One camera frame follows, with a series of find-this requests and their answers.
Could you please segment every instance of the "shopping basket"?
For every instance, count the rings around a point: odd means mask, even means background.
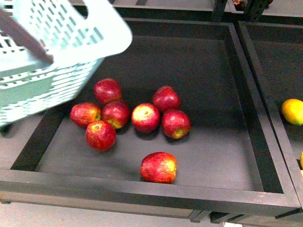
[[[105,57],[130,45],[129,27],[107,0],[83,2],[87,18],[68,0],[0,0],[53,56],[45,67],[0,31],[0,126],[74,99]]]

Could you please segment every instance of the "orange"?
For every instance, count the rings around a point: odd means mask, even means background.
[[[289,123],[295,125],[302,125],[303,102],[295,98],[287,99],[282,104],[282,114]]]

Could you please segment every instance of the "display bin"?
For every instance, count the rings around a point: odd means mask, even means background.
[[[303,26],[239,22],[237,30],[302,205],[303,128],[288,123],[281,107],[290,98],[303,100]],[[280,218],[303,221],[302,208]]]
[[[211,211],[273,217],[300,208],[234,26],[126,22],[130,47],[106,58],[73,101],[44,114],[12,167],[0,170],[0,200],[192,220]],[[144,135],[129,122],[109,151],[89,148],[69,112],[97,103],[93,86],[104,78],[120,83],[131,109],[172,86],[190,133],[171,140],[160,126]],[[178,160],[173,184],[140,178],[142,159],[157,151]]]

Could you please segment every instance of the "floor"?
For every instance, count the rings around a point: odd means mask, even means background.
[[[209,218],[192,223],[178,218],[24,203],[0,204],[0,220],[0,227],[223,227],[223,223],[210,223]],[[225,224],[225,227],[241,225]]]

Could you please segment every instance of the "basket holes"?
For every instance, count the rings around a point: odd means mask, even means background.
[[[60,33],[60,30],[58,29],[57,26],[55,26],[54,28],[56,29],[56,31],[57,31],[58,33]]]
[[[45,45],[45,42],[43,41],[43,39],[39,39],[39,41],[40,41],[40,43],[41,43],[41,45],[42,45],[43,47],[46,46],[46,45]]]
[[[99,30],[94,27],[94,32],[96,33],[97,36],[99,36],[99,38],[102,40],[103,39],[103,36],[101,35],[101,33],[99,32]]]
[[[70,19],[72,25],[76,26],[76,22],[73,20],[73,18],[69,17],[69,19]]]
[[[67,24],[66,26],[67,26],[67,28],[68,28],[71,32],[74,31],[74,30],[71,28],[71,26],[70,26],[69,24]]]
[[[66,36],[67,36],[69,39],[71,39],[71,36],[70,36],[70,34],[68,34],[67,31],[65,31],[64,33],[66,34]]]
[[[37,12],[40,14],[41,17],[43,17],[42,13],[40,10],[37,10]]]
[[[54,36],[56,39],[59,39],[59,37],[57,36],[57,34],[53,33],[53,36]]]
[[[63,25],[61,24],[60,20],[56,19],[56,21],[57,21],[57,23],[58,23],[58,25],[59,25],[60,27],[63,27]]]
[[[82,37],[83,39],[85,39],[85,35],[83,34],[83,32],[82,32],[80,29],[78,29],[78,33],[81,35],[81,37]]]
[[[46,16],[47,16],[47,18],[49,19],[50,22],[53,21],[53,19],[49,15],[46,15]]]
[[[76,37],[76,40],[78,41],[79,45],[82,45],[82,42],[78,37]]]
[[[64,12],[64,13],[67,13],[66,8],[65,8],[63,5],[60,5],[60,6],[61,6],[61,8],[62,8],[63,12]]]
[[[51,28],[50,24],[47,21],[45,23],[49,28]]]
[[[51,12],[52,15],[54,15],[54,13],[50,7],[48,7],[48,10]]]
[[[59,14],[59,16],[61,17],[62,20],[65,20],[65,18],[64,18],[64,16],[62,15],[61,12],[59,12],[58,14]]]
[[[9,40],[9,39],[5,39],[4,41],[6,42],[7,46],[11,47],[11,44],[10,44],[10,40]]]
[[[95,39],[95,37],[93,35],[90,36],[91,40],[93,41],[94,44],[97,43],[97,40]]]
[[[45,31],[46,34],[49,34],[48,29],[44,28],[44,31]]]
[[[12,9],[13,6],[12,6],[12,5],[5,5],[4,8],[5,8],[5,9]]]
[[[44,11],[45,9],[44,9],[44,7],[43,7],[43,5],[41,4],[41,3],[39,3],[39,6],[40,6],[40,8]]]

